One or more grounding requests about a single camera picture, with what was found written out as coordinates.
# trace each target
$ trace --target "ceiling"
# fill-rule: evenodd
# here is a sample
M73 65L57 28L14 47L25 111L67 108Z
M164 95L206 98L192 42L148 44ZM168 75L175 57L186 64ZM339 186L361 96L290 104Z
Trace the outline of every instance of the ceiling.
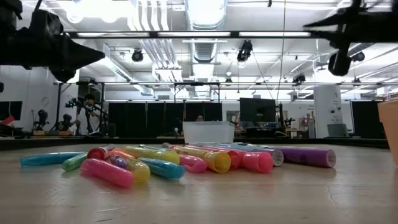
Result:
M24 4L23 21L18 26L29 26L30 13L37 1L22 0ZM303 25L313 21L324 19L336 12L338 7L349 6L349 1L341 0L273 0L272 7L267 7L268 1L230 0L226 9L224 30L261 30L261 31L303 31ZM130 30L127 25L127 17L133 13L129 1L111 1L106 6L100 6L99 2L92 11L79 23L68 20L67 12L73 6L72 1L46 1L42 3L42 9L56 13L61 18L65 30L87 31L122 31ZM167 1L167 22L170 30L187 30L185 22L185 7L183 0ZM374 10L388 10L389 3L385 1ZM106 23L99 17L103 14L117 14L119 17L114 23ZM184 80L194 80L192 69L192 55L189 44L184 44L184 39L173 39L172 45L177 56L178 64L182 69ZM227 72L231 72L234 82L291 82L292 77L304 73L307 81L314 82L351 82L353 77L370 74L382 67L396 63L398 58L398 44L374 44L363 50L366 58L363 62L352 64L349 74L343 78L334 77L331 74L317 75L317 70L311 60L326 62L330 53L335 49L329 46L328 41L321 39L252 39L254 54L247 60L244 68L238 68L236 54L243 43L243 39L226 39L225 43L218 44L213 75L208 81L223 82ZM116 62L124 71L128 72L134 80L140 82L155 82L152 76L152 61L145 51L141 62L133 62L131 55L136 48L142 48L137 39L90 39L77 40L80 44L95 49L103 49L106 44L111 49L111 60ZM366 82L391 81L395 77L396 70L380 73L369 77ZM81 77L93 77L98 81L117 82L115 74L103 63L94 63L80 71Z

